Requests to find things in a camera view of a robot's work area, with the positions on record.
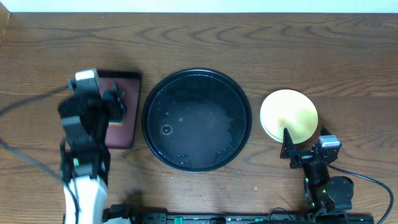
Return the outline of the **rectangular dark red tray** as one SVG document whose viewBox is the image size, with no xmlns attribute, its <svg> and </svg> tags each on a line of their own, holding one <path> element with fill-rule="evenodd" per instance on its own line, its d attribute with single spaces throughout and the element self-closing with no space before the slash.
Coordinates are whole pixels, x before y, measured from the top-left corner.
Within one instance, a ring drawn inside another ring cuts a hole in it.
<svg viewBox="0 0 398 224">
<path fill-rule="evenodd" d="M 134 144 L 141 94 L 141 73 L 116 70 L 98 70 L 97 72 L 101 96 L 116 85 L 118 90 L 123 93 L 123 101 L 127 107 L 122 120 L 109 122 L 105 139 L 106 145 L 113 149 L 129 149 Z"/>
</svg>

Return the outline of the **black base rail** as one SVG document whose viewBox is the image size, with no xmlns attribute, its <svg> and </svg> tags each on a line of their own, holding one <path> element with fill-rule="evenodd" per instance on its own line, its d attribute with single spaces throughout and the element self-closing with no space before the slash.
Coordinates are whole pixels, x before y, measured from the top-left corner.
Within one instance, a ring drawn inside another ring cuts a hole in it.
<svg viewBox="0 0 398 224">
<path fill-rule="evenodd" d="M 367 215 L 347 214 L 318 215 L 294 214 L 281 208 L 273 209 L 268 214 L 201 214 L 169 213 L 166 211 L 140 212 L 129 205 L 112 205 L 103 212 L 103 223 L 130 224 L 261 224 L 261 223 L 347 223 L 370 224 L 374 218 Z"/>
</svg>

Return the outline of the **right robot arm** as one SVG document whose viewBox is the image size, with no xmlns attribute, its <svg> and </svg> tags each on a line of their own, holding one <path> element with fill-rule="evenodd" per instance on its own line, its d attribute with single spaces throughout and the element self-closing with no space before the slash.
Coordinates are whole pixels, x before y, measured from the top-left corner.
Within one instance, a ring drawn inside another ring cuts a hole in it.
<svg viewBox="0 0 398 224">
<path fill-rule="evenodd" d="M 305 200 L 312 206 L 308 218 L 341 215 L 352 209 L 354 183 L 345 176 L 330 176 L 328 166 L 337 160 L 342 144 L 326 127 L 310 150 L 298 151 L 284 128 L 281 159 L 290 159 L 291 169 L 303 169 Z"/>
</svg>

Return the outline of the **yellow plate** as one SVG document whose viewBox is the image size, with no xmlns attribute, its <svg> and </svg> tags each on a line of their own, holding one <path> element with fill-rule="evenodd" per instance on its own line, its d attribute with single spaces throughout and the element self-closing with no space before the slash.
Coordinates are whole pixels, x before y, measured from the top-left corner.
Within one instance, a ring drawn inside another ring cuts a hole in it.
<svg viewBox="0 0 398 224">
<path fill-rule="evenodd" d="M 294 144 L 300 144 L 314 134 L 318 126 L 318 113 L 312 101 L 295 90 L 277 90 L 262 102 L 260 122 L 273 140 L 282 142 L 284 129 L 288 129 Z"/>
</svg>

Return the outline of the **green yellow sponge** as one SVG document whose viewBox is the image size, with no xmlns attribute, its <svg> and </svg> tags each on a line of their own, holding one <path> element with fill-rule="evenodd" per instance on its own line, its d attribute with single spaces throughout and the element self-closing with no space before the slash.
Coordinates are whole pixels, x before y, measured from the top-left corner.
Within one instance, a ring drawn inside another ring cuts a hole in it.
<svg viewBox="0 0 398 224">
<path fill-rule="evenodd" d="M 121 90 L 111 90 L 111 119 L 110 123 L 122 123 L 126 115 L 127 106 L 124 101 L 124 92 Z"/>
</svg>

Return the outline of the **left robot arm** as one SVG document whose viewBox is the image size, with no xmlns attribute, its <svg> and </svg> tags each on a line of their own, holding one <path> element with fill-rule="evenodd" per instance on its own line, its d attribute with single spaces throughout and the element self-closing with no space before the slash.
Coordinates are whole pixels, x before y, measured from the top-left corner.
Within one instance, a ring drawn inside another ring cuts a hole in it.
<svg viewBox="0 0 398 224">
<path fill-rule="evenodd" d="M 66 138 L 60 143 L 60 174 L 65 183 L 65 223 L 102 223 L 108 191 L 110 153 L 105 143 L 109 122 L 126 113 L 116 86 L 101 94 L 96 84 L 70 80 L 73 96 L 58 106 Z"/>
</svg>

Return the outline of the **round black tray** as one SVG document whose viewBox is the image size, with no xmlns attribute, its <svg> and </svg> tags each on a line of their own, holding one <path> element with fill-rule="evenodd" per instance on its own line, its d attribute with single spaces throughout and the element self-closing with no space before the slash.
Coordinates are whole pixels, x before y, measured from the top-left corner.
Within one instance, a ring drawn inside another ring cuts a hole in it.
<svg viewBox="0 0 398 224">
<path fill-rule="evenodd" d="M 201 173 L 231 162 L 252 128 L 249 100 L 238 83 L 216 70 L 182 70 L 160 81 L 142 109 L 143 137 L 174 169 Z"/>
</svg>

